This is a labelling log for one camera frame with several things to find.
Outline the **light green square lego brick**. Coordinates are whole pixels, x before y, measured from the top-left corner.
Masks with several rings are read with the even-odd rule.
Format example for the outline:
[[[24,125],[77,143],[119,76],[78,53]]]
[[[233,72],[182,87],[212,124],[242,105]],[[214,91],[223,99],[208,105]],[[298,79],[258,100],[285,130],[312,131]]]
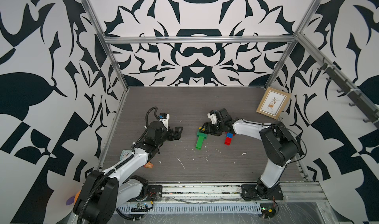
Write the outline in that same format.
[[[206,139],[206,136],[203,136],[203,135],[198,135],[197,136],[197,142],[196,142],[196,147],[195,147],[197,150],[201,150],[203,141],[205,139]]]

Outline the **red square lego brick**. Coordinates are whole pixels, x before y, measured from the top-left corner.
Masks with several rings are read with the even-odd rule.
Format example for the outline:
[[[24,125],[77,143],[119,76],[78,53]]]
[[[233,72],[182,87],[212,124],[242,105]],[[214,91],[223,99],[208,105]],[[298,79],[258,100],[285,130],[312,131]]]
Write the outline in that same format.
[[[225,139],[224,144],[227,145],[227,146],[229,146],[229,145],[231,144],[231,142],[232,142],[232,138],[227,137],[227,138]]]

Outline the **dark green wide lego brick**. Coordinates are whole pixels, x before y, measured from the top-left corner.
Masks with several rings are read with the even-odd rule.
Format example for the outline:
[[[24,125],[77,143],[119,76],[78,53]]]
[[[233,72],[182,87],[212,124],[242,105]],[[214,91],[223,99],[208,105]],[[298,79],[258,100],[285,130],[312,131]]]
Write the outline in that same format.
[[[198,132],[197,132],[197,136],[198,136],[199,138],[200,138],[200,137],[203,137],[203,138],[206,139],[208,135],[207,135],[206,133],[204,133],[203,131],[198,131]]]

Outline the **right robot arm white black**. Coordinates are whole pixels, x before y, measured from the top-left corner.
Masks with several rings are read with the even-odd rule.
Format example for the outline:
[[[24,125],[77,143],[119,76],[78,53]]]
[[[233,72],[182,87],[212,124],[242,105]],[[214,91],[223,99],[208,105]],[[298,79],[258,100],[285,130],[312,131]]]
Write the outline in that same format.
[[[241,197],[250,200],[283,200],[280,178],[288,164],[301,150],[291,132],[283,123],[258,123],[242,118],[233,119],[227,110],[214,110],[208,113],[210,122],[205,122],[198,135],[221,136],[223,133],[244,135],[261,140],[268,157],[262,175],[255,185],[242,185]]]

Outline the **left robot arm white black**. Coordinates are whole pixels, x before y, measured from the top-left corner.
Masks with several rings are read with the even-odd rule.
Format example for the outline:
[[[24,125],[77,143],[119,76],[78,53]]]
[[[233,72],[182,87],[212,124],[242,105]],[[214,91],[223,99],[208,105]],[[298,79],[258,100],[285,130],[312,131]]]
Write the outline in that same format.
[[[106,224],[114,211],[131,199],[146,197],[148,181],[134,172],[158,154],[166,141],[180,140],[183,127],[170,128],[166,119],[153,121],[131,147],[131,155],[103,171],[92,171],[77,194],[77,223]]]

